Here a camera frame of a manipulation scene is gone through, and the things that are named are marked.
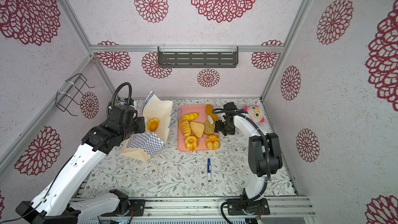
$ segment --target yellow pastry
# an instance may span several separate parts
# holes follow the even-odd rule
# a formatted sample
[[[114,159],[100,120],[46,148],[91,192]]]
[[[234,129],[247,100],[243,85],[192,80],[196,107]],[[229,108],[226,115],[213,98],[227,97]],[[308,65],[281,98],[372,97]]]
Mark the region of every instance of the yellow pastry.
[[[191,112],[191,113],[184,115],[183,117],[187,118],[188,122],[191,122],[199,117],[199,113]]]
[[[147,123],[147,128],[150,132],[156,132],[159,126],[159,120],[157,118],[152,118]]]
[[[214,122],[216,122],[218,120],[217,115],[215,115],[214,113],[212,113],[214,107],[212,105],[206,105],[206,114],[210,115],[210,117],[214,120]]]
[[[186,118],[181,117],[178,120],[178,127],[181,129],[182,135],[184,135],[184,137],[188,137],[189,135],[191,135],[191,129],[189,128],[189,122]]]
[[[216,135],[210,135],[206,138],[206,147],[209,150],[216,150],[220,147],[220,139]]]
[[[210,123],[209,120],[205,122],[205,135],[210,136],[211,134],[214,133],[214,125]]]
[[[199,142],[195,136],[188,136],[185,138],[185,148],[190,151],[196,150],[198,148]]]
[[[192,134],[194,134],[197,138],[201,138],[203,132],[205,131],[205,125],[202,123],[192,121],[189,123],[189,127],[191,127]]]

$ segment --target pink tray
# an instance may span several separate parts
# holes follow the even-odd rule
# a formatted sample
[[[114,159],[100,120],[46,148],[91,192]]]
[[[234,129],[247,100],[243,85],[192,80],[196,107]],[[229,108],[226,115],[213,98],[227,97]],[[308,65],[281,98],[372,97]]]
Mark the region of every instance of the pink tray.
[[[179,107],[179,109],[182,110],[181,116],[184,116],[191,112],[199,113],[199,117],[194,120],[195,122],[204,124],[207,120],[206,105],[181,106],[181,107]],[[178,129],[178,135],[177,135],[178,145],[177,146],[181,152],[197,152],[197,151],[208,150],[206,147],[206,138],[208,136],[206,134],[203,134],[203,136],[198,139],[198,142],[199,142],[198,148],[196,150],[190,151],[190,150],[187,150],[187,148],[185,148],[185,137],[184,137],[184,135],[182,135],[180,128],[177,127],[177,129]]]

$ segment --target floral tablecloth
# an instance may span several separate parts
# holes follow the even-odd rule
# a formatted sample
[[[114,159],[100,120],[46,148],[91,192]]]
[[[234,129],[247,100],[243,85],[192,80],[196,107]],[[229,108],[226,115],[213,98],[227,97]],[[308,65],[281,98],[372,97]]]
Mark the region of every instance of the floral tablecloth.
[[[259,99],[173,100],[173,111],[182,105],[212,104],[221,107],[227,102],[236,107],[258,105]],[[267,120],[258,126],[271,132]],[[248,139],[237,129],[236,135],[222,137],[216,151],[180,152],[177,149],[177,124],[170,127],[168,140],[147,162],[120,155],[115,147],[92,170],[82,197],[90,198],[119,189],[130,197],[201,197],[237,196],[247,185],[251,170],[248,165]],[[212,182],[207,182],[207,158],[211,158]],[[295,195],[284,167],[272,176],[264,195]]]

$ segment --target black wire rack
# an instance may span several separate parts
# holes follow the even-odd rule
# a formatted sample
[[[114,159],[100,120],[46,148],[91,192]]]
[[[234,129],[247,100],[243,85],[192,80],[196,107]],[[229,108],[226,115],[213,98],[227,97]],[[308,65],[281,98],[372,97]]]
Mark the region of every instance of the black wire rack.
[[[72,80],[73,78],[77,77],[77,76],[78,76],[78,78],[76,79],[76,82],[72,82],[71,80]],[[79,79],[82,80],[83,84],[82,84],[79,88],[77,88],[75,84],[79,81]],[[90,86],[87,84],[87,78],[84,77],[84,75],[83,75],[82,73],[77,73],[76,75],[74,75],[74,76],[72,76],[71,78],[67,79],[65,82],[71,83],[71,84],[73,85],[73,87],[77,89],[77,92],[75,93],[75,95],[74,95],[73,97],[71,97],[70,94],[68,93],[69,90],[71,90],[73,87],[71,87],[67,92],[57,92],[57,94],[56,94],[56,96],[55,96],[55,106],[56,106],[59,110],[61,110],[62,112],[67,111],[70,115],[72,115],[72,116],[77,116],[77,115],[72,114],[72,113],[68,110],[69,105],[70,105],[72,102],[75,102],[77,105],[80,105],[80,103],[77,103],[77,102],[75,101],[74,98],[77,96],[78,93],[80,93],[81,95],[84,95],[84,94],[81,92],[81,89],[82,89],[82,87],[84,87],[84,85],[86,85],[88,88],[94,88],[95,86],[90,87]],[[58,96],[61,95],[61,94],[65,94],[68,98],[70,98],[70,102],[67,104],[66,107],[64,107],[64,106],[61,104],[61,101],[62,101],[63,97],[58,101]]]

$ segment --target bag handle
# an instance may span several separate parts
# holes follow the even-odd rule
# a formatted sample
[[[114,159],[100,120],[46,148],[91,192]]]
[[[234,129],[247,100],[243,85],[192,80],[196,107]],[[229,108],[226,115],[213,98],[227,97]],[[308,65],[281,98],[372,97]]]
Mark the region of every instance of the bag handle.
[[[178,109],[175,110],[172,114],[170,114],[170,116],[172,116],[173,114],[175,114],[175,113],[178,112],[179,110],[181,110],[181,113],[180,113],[179,116],[176,118],[176,120],[173,121],[173,123],[170,124],[170,126],[169,126],[168,128],[170,128],[170,127],[181,117],[182,109],[181,109],[181,108],[178,108]]]

